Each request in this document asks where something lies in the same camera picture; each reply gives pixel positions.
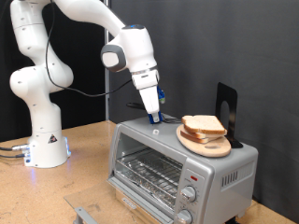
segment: warning label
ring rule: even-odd
[[[50,137],[49,143],[57,142],[57,138],[54,136],[54,134]]]

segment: cable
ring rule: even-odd
[[[24,154],[19,154],[19,155],[16,155],[16,156],[4,156],[4,155],[0,155],[0,157],[3,157],[3,158],[23,158],[25,157]]]
[[[146,110],[146,107],[144,105],[139,104],[139,103],[127,103],[126,106],[132,108],[132,109],[141,109],[141,110]],[[166,119],[163,114],[161,114],[163,117],[162,122],[164,123],[181,123],[180,119]]]
[[[4,12],[6,11],[6,8],[7,8],[7,5],[8,5],[9,2],[11,2],[11,0],[7,0],[7,1],[4,3],[3,10],[2,10],[2,12],[1,12],[1,16],[0,16],[0,22],[1,22],[2,18],[3,18]]]
[[[54,7],[54,4],[53,4],[53,1],[50,0],[51,2],[51,6],[52,6],[52,12],[53,12],[53,21],[52,21],[52,26],[50,27],[50,32],[49,32],[49,37],[48,37],[48,42],[47,42],[47,48],[46,48],[46,68],[47,68],[47,72],[48,72],[48,77],[50,79],[50,82],[56,86],[56,87],[59,87],[59,88],[62,88],[64,90],[68,90],[68,91],[76,91],[78,93],[81,93],[85,96],[89,96],[89,97],[98,97],[98,96],[104,96],[104,95],[107,95],[107,94],[111,94],[112,92],[114,91],[118,91],[119,89],[121,89],[122,87],[124,87],[126,84],[128,84],[129,82],[131,82],[132,80],[130,79],[129,81],[126,81],[125,83],[123,83],[121,86],[119,86],[116,90],[114,91],[109,91],[109,92],[105,92],[105,93],[102,93],[102,94],[95,94],[95,95],[90,95],[90,94],[87,94],[83,91],[79,91],[79,90],[76,90],[76,89],[73,89],[73,88],[68,88],[68,87],[62,87],[60,85],[57,85],[56,83],[53,82],[52,78],[50,77],[50,71],[49,71],[49,68],[48,68],[48,49],[49,49],[49,44],[50,44],[50,36],[52,34],[52,30],[53,30],[53,27],[54,27],[54,23],[55,23],[55,7]]]
[[[163,114],[161,114],[161,115],[163,117],[164,123],[181,123],[180,119],[166,119]]]
[[[2,151],[12,151],[12,148],[9,148],[9,147],[0,147],[0,150],[2,150]]]

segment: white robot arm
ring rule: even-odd
[[[161,121],[157,85],[159,73],[147,29],[124,23],[99,0],[55,0],[71,20],[87,21],[105,27],[115,38],[102,49],[103,65],[111,72],[128,68],[153,122]]]
[[[14,0],[11,19],[17,43],[22,54],[36,66],[26,67],[12,74],[10,87],[28,105],[33,126],[29,138],[30,151],[25,165],[49,168],[63,164],[68,149],[62,136],[60,108],[50,101],[49,93],[60,91],[50,82],[46,69],[48,36],[42,19],[42,9],[50,0]],[[99,0],[55,0],[56,5],[70,19],[86,21],[108,29],[115,38],[102,49],[102,62],[112,72],[128,68],[143,103],[153,122],[162,118],[159,109],[157,84],[159,73],[153,57],[150,36],[145,27],[125,24]],[[55,55],[48,52],[51,79],[62,87],[73,82],[72,70]]]

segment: toast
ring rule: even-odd
[[[188,134],[191,137],[200,138],[200,139],[219,138],[219,137],[225,136],[227,134],[226,130],[225,130],[225,133],[189,133],[189,132],[187,132],[187,130],[184,127],[182,127],[181,131],[185,132],[186,134]]]
[[[184,116],[181,121],[185,130],[189,133],[225,134],[226,132],[215,116]]]
[[[196,142],[196,143],[201,143],[201,144],[205,144],[208,143],[210,141],[216,140],[219,137],[211,137],[211,138],[196,138],[196,137],[192,137],[191,135],[189,135],[187,132],[184,132],[183,130],[180,130],[180,135],[183,136],[184,138],[187,138],[190,141]]]

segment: wooden plate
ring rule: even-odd
[[[206,144],[195,143],[180,135],[180,130],[183,127],[183,124],[178,126],[177,137],[179,142],[187,149],[206,157],[223,157],[230,153],[232,148],[226,137],[223,136]]]

